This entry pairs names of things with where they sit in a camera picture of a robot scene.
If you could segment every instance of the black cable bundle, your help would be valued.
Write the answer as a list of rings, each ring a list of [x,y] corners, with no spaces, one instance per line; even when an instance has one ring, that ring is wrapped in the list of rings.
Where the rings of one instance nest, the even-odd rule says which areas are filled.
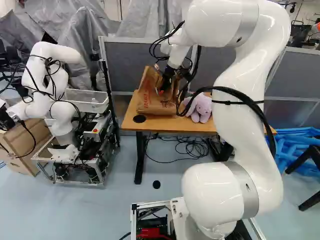
[[[267,122],[267,119],[266,119],[263,111],[258,106],[257,102],[253,101],[249,96],[247,96],[243,92],[240,92],[238,90],[235,90],[230,87],[225,87],[225,86],[204,86],[204,87],[199,88],[192,95],[190,101],[188,102],[188,104],[185,106],[185,109],[181,113],[179,112],[179,106],[180,106],[181,102],[178,103],[176,105],[176,114],[181,117],[185,116],[187,114],[187,112],[189,111],[190,106],[191,106],[193,100],[195,99],[195,97],[198,96],[200,93],[203,93],[205,91],[210,91],[210,90],[221,91],[221,92],[230,94],[230,95],[238,98],[239,100],[241,100],[243,102],[243,104],[247,105],[249,108],[251,108],[254,111],[255,114],[257,114],[257,116],[263,122],[263,125],[265,127],[266,134],[267,134],[268,140],[269,140],[270,152],[271,152],[272,156],[275,157],[275,155],[276,155],[276,142],[275,142],[274,136],[272,134],[271,128]],[[224,104],[230,105],[230,104],[242,104],[242,103],[241,102],[226,101]]]
[[[147,139],[145,149],[147,149],[149,141],[152,139],[156,139],[156,138],[157,137],[150,138],[150,136],[149,136]],[[159,163],[159,164],[170,164],[170,163],[174,163],[174,162],[177,162],[180,160],[198,160],[198,159],[203,158],[209,154],[208,144],[202,138],[200,138],[200,140],[197,140],[197,137],[195,137],[194,139],[191,139],[191,137],[189,137],[189,136],[187,136],[187,137],[162,137],[162,136],[158,136],[158,138],[164,142],[177,142],[177,144],[174,147],[175,151],[178,154],[188,155],[188,157],[177,158],[172,161],[158,161],[158,160],[155,160],[152,157],[150,157],[147,153],[145,153],[145,155],[150,160],[152,160],[156,163]],[[185,146],[184,146],[185,152],[181,152],[178,150],[178,147],[181,144],[185,144]]]

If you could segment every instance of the gray floor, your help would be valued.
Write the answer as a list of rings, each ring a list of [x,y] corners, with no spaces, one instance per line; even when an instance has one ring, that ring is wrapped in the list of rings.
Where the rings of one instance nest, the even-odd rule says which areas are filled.
[[[152,140],[148,154],[159,160],[181,158],[174,142]],[[184,160],[159,164],[147,159],[142,184],[134,185],[136,139],[122,136],[106,189],[52,185],[36,178],[0,169],[1,240],[118,240],[130,231],[130,204],[169,200],[181,196],[181,176],[193,164]],[[154,180],[161,182],[154,189]],[[320,204],[300,212],[297,206],[320,190],[319,179],[298,174],[283,177],[285,198],[279,209],[256,217],[269,240],[318,240]]]

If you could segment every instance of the table leg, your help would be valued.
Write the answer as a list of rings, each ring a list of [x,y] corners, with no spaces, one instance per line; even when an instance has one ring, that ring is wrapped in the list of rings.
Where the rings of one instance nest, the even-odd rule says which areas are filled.
[[[234,147],[226,142],[221,149],[221,152],[217,158],[217,162],[226,162],[232,154],[233,150]]]
[[[136,153],[137,153],[137,161],[135,167],[135,176],[134,183],[141,184],[142,182],[142,174],[144,172],[144,161],[146,154],[146,136],[143,135],[143,132],[137,131],[135,133],[136,136]]]
[[[315,195],[313,195],[312,197],[310,197],[308,200],[306,200],[305,202],[303,202],[300,206],[299,206],[299,210],[300,211],[305,211],[309,208],[311,208],[312,206],[316,205],[320,203],[320,191],[318,191]]]
[[[209,147],[209,150],[210,150],[210,152],[211,152],[211,155],[212,155],[212,157],[213,157],[213,160],[215,161],[215,160],[218,159],[218,157],[219,157],[219,151],[218,151],[218,149],[216,148],[215,144],[211,141],[211,138],[210,138],[210,137],[207,138],[205,141],[206,141],[206,143],[207,143],[207,145],[208,145],[208,147]]]

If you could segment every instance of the black chair leg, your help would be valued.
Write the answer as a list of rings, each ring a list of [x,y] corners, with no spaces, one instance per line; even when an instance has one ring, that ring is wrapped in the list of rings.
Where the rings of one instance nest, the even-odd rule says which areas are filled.
[[[286,174],[292,173],[294,170],[300,167],[308,158],[310,158],[310,156],[311,156],[311,146],[308,147],[308,149],[305,150],[300,157],[298,157],[293,163],[291,163],[288,166],[288,168],[285,170],[285,173]]]
[[[312,197],[310,197],[308,200],[306,200],[305,202],[303,202],[300,206],[299,206],[299,210],[300,211],[305,211],[309,208],[311,208],[312,206],[314,206],[315,204],[320,203],[320,191],[318,191],[315,195],[313,195]]]

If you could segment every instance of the black cable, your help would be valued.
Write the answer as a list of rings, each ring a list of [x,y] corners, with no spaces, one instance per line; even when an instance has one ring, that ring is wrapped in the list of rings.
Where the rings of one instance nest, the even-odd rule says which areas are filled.
[[[155,160],[153,159],[152,157],[150,157],[148,154],[147,154],[147,147],[148,147],[148,144],[149,144],[149,141],[151,139],[155,139],[155,138],[150,138],[150,134],[149,134],[149,137],[147,138],[147,142],[145,144],[145,155],[152,161],[156,162],[156,163],[159,163],[159,164],[170,164],[170,163],[174,163],[174,162],[177,162],[177,161],[180,161],[180,160],[198,160],[200,158],[203,158],[205,156],[207,156],[209,154],[209,147],[208,147],[208,144],[205,140],[203,140],[201,138],[200,141],[197,141],[197,137],[195,139],[190,139],[190,137],[176,137],[174,139],[165,139],[164,137],[161,137],[159,136],[158,137],[159,139],[161,139],[162,141],[165,141],[165,142],[178,142],[176,145],[175,145],[175,151],[179,154],[184,154],[184,155],[189,155],[190,157],[183,157],[183,158],[177,158],[175,160],[172,160],[172,161],[158,161],[158,160]],[[177,147],[180,145],[180,144],[186,144],[185,145],[185,152],[181,152],[181,151],[178,151],[177,150]]]
[[[160,216],[155,215],[154,213],[152,213],[153,216],[155,216],[156,218],[160,219]]]
[[[192,95],[190,101],[188,102],[188,104],[185,106],[185,109],[181,113],[179,112],[179,106],[181,104],[181,101],[178,102],[178,99],[177,99],[176,100],[176,114],[181,117],[185,116],[187,114],[187,112],[189,111],[191,104],[192,104],[193,100],[195,99],[195,97],[198,96],[200,93],[203,93],[203,92],[209,91],[209,90],[217,90],[217,91],[221,91],[221,92],[230,94],[230,95],[238,98],[239,100],[241,100],[244,104],[246,104],[249,108],[251,108],[254,111],[254,113],[260,118],[260,120],[264,124],[266,134],[267,134],[267,137],[269,140],[269,149],[270,149],[272,156],[275,157],[276,142],[275,142],[274,136],[272,134],[271,128],[268,124],[268,121],[267,121],[263,111],[258,106],[258,104],[255,101],[253,101],[249,96],[244,94],[243,92],[240,92],[238,90],[235,90],[230,87],[225,87],[225,86],[205,86],[205,87],[199,88]]]
[[[150,47],[149,47],[149,53],[152,57],[154,57],[155,59],[157,59],[158,61],[165,61],[169,59],[169,56],[156,56],[156,47],[163,42],[164,40],[170,38],[173,34],[175,34],[181,27],[182,25],[185,23],[185,21],[180,22],[175,29],[173,29],[168,35],[165,35],[164,37],[161,37],[157,40],[155,40],[153,43],[151,43]]]
[[[9,153],[9,151],[5,148],[5,146],[3,146],[3,145],[1,144],[1,142],[0,142],[0,146],[1,146],[7,153]]]
[[[33,147],[32,147],[32,149],[31,149],[30,152],[28,152],[27,154],[25,154],[25,155],[23,155],[23,156],[17,156],[16,159],[18,159],[18,158],[24,158],[24,157],[28,156],[29,154],[31,154],[31,153],[33,152],[33,150],[35,150],[36,145],[37,145],[37,141],[36,141],[36,139],[35,139],[35,136],[34,136],[34,135],[32,134],[32,132],[27,128],[25,121],[20,120],[20,121],[18,121],[18,122],[19,122],[19,123],[24,127],[24,129],[31,135],[31,137],[32,137],[32,139],[33,139]]]
[[[124,240],[126,237],[128,237],[129,235],[131,235],[131,232],[126,233],[125,235],[123,235],[119,240]]]

